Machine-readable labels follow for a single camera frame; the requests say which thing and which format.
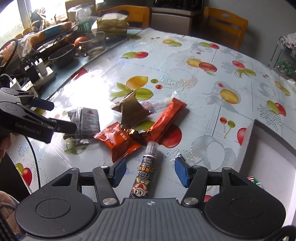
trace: cartoon character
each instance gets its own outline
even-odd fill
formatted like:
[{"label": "cartoon character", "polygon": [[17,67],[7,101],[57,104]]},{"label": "cartoon character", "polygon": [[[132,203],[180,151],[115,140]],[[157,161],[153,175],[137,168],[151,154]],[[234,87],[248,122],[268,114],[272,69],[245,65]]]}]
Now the cartoon character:
[{"label": "cartoon character", "polygon": [[133,186],[132,195],[137,197],[145,197],[148,194],[147,184],[149,184],[149,180],[143,180],[140,178],[136,178],[137,183]]}]

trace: silver screw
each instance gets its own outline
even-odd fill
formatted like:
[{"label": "silver screw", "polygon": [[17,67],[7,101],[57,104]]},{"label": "silver screw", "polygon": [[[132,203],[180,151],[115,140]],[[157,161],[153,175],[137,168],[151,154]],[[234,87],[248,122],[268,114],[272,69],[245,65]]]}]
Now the silver screw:
[{"label": "silver screw", "polygon": [[195,197],[187,197],[184,199],[184,203],[187,205],[194,205],[198,203],[198,200]]},{"label": "silver screw", "polygon": [[106,197],[103,199],[102,202],[107,206],[111,206],[114,205],[117,202],[117,200],[113,197]]}]

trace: teal table surface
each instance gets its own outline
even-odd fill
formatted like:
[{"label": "teal table surface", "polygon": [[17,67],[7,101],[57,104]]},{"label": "teal table surface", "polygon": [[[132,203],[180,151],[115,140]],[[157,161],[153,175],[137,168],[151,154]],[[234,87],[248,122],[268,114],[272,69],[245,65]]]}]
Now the teal table surface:
[{"label": "teal table surface", "polygon": [[[128,39],[130,36],[133,36],[133,35],[139,33],[140,31],[141,31],[140,29],[128,29],[126,36],[115,37],[115,38],[111,38],[110,40],[107,40],[106,41],[106,49],[104,52],[106,52],[108,49],[110,49],[116,45],[121,44],[123,41]],[[76,57],[73,62],[64,66],[63,68],[58,68],[56,66],[52,66],[52,70],[56,73],[56,77],[52,81],[50,81],[50,83],[43,85],[38,90],[40,98],[49,99],[50,97],[52,97],[53,94],[57,90],[59,90],[61,87],[63,87],[71,79],[71,76],[76,71],[78,71],[85,64],[89,63],[91,60],[93,60],[97,57],[90,57],[90,56]]]}]

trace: blue gripper pad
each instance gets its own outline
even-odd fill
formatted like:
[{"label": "blue gripper pad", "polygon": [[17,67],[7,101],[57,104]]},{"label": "blue gripper pad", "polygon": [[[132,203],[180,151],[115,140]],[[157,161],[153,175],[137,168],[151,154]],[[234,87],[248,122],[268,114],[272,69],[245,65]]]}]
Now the blue gripper pad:
[{"label": "blue gripper pad", "polygon": [[180,161],[181,157],[177,157],[175,159],[175,172],[180,180],[180,182],[182,183],[182,185],[185,188],[189,187],[190,184],[190,180],[189,180],[189,175],[188,175],[188,169],[187,167],[185,167],[181,161]]},{"label": "blue gripper pad", "polygon": [[114,175],[114,185],[117,187],[126,173],[126,159],[124,159],[116,168]]}]

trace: white cable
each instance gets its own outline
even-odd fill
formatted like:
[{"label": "white cable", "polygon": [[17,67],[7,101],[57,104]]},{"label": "white cable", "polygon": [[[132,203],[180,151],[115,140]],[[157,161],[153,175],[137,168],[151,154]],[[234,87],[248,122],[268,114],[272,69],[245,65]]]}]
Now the white cable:
[{"label": "white cable", "polygon": [[7,77],[9,78],[10,82],[13,84],[13,80],[12,80],[12,78],[11,78],[8,74],[1,74],[1,75],[0,75],[0,78],[1,78],[2,76],[7,76]]}]

